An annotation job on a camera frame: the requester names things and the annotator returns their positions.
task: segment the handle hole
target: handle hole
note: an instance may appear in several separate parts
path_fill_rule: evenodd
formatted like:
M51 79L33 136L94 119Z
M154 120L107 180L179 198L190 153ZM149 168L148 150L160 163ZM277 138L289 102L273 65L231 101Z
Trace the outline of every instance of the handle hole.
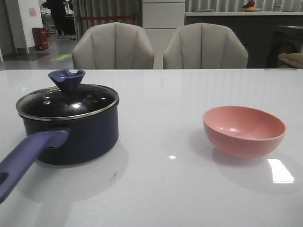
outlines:
M3 184L3 182L6 180L6 178L9 176L8 173L0 173L0 185Z

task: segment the bowl rim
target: bowl rim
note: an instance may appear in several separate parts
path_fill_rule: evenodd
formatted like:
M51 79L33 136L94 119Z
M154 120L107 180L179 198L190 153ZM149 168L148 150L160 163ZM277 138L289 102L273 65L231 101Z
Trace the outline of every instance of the bowl rim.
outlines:
M236 136L231 136L231 135L228 135L228 134L223 133L223 132L221 132L221 131L218 131L217 129L214 129L213 127L209 126L209 125L206 123L206 121L205 121L205 115L206 115L208 112L210 112L211 110L218 109L218 108L222 108L222 107L237 107L237 108L240 107L240 108L246 108L246 109L257 110L257 111L263 112L263 113L265 113L265 114L269 114L270 116L276 118L277 120L279 120L279 121L283 124L283 126L284 126L284 132L283 132L282 134L276 136L276 137L271 137L271 138L267 138L267 139L256 139L256 140L252 140L252 139L246 139L246 138L239 138L239 137L236 137ZM214 131L216 131L216 132L218 132L218 133L220 133L220 134L223 134L223 135L225 135L225 136L227 136L227 137L231 137L231 138L238 139L238 140L246 140L246 141L267 141L267 140L274 140L274 139L278 139L278 138L284 137L285 134L286 134L286 132L287 132L287 126L286 126L286 124L285 124L280 118L274 116L273 114L271 114L271 113L269 113L269 112L267 112L267 111L260 110L260 109L256 109L256 108L249 107L249 106L242 106L242 105L221 105L221 106L216 106L216 107L213 107L213 108L210 108L210 109L206 110L206 111L203 113L202 119L203 119L203 123L204 123L207 127L211 128L212 130L214 130Z

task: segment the saucepan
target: saucepan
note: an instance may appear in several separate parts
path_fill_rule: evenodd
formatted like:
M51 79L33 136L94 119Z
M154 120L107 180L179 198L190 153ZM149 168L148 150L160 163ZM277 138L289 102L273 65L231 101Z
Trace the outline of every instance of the saucepan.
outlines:
M27 137L0 163L2 203L32 163L75 165L107 153L118 140L118 93L106 86L81 84L83 70L48 74L56 84L16 103Z

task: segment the pink bowl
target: pink bowl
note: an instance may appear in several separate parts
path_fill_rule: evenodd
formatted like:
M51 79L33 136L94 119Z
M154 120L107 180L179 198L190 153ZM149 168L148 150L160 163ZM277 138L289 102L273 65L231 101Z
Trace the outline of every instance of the pink bowl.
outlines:
M220 151L234 157L256 158L280 144L286 125L277 117L244 106L220 106L203 115L204 130Z

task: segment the chair backrest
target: chair backrest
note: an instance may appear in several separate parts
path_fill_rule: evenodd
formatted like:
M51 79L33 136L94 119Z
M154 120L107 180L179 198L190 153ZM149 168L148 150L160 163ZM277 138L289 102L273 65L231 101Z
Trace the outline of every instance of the chair backrest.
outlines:
M75 69L152 69L154 53L142 27L115 22L89 28L72 61Z
M228 27L196 23L179 27L163 54L164 69L246 68L248 53Z

